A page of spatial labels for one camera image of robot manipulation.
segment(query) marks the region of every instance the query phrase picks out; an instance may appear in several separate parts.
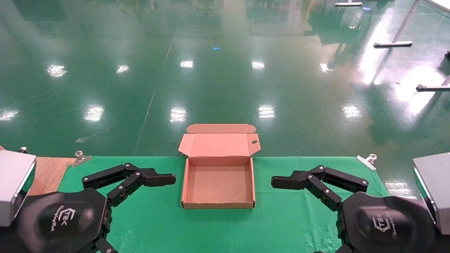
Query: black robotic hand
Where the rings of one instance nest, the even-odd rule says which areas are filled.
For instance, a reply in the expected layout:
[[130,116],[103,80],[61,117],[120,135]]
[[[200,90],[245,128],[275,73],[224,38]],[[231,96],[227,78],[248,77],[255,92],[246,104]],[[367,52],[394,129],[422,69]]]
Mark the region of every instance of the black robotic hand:
[[[324,183],[353,192],[341,197]],[[291,176],[272,177],[274,188],[309,190],[330,210],[337,211],[336,253],[448,253],[450,239],[439,233],[422,200],[366,194],[369,183],[322,165]]]
[[[95,189],[124,180],[105,198]],[[0,227],[1,253],[115,253],[106,241],[111,207],[116,207],[141,185],[172,185],[174,174],[131,163],[83,177],[84,190],[54,192],[25,199],[8,227]]]

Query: cardboard box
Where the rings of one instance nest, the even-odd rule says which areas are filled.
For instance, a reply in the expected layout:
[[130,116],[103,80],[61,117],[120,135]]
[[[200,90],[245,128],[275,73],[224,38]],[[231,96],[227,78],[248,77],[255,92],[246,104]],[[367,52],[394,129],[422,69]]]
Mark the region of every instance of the cardboard box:
[[186,154],[181,204],[193,208],[254,208],[253,159],[261,149],[247,124],[195,124],[181,140]]

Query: green tablecloth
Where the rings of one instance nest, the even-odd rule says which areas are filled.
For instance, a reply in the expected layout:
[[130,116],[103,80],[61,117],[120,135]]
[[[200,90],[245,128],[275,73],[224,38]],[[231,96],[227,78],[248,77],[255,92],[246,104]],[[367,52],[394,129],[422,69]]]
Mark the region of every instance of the green tablecloth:
[[[319,164],[362,177],[370,183],[369,194],[387,196],[377,173],[355,157],[254,158],[254,209],[184,210],[180,203],[184,157],[93,157],[76,168],[69,167],[58,190],[80,191],[83,176],[124,163],[174,173],[177,182],[141,187],[113,209],[108,241],[119,253],[334,253],[341,245],[336,213],[307,190],[273,189],[270,185],[272,176],[289,176],[293,170],[310,170]],[[106,194],[112,188],[100,192]],[[330,188],[343,199],[351,195]]]

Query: box flap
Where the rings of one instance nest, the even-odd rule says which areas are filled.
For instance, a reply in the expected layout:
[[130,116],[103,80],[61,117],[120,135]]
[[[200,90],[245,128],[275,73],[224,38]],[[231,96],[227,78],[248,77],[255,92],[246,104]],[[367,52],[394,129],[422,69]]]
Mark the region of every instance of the box flap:
[[247,134],[256,132],[248,124],[193,124],[186,129],[189,134]]
[[261,149],[248,124],[195,124],[187,131],[178,150],[189,157],[251,156]]

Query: green epoxy floor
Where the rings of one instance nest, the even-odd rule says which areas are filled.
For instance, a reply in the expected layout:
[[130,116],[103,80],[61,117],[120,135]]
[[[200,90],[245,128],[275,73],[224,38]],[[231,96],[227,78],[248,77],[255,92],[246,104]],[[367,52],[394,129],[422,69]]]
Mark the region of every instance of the green epoxy floor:
[[449,15],[423,2],[411,48],[375,49],[412,0],[333,3],[3,0],[0,144],[174,156],[190,124],[249,123],[258,156],[375,153],[412,198],[412,158],[450,150],[450,94],[415,92],[450,74]]

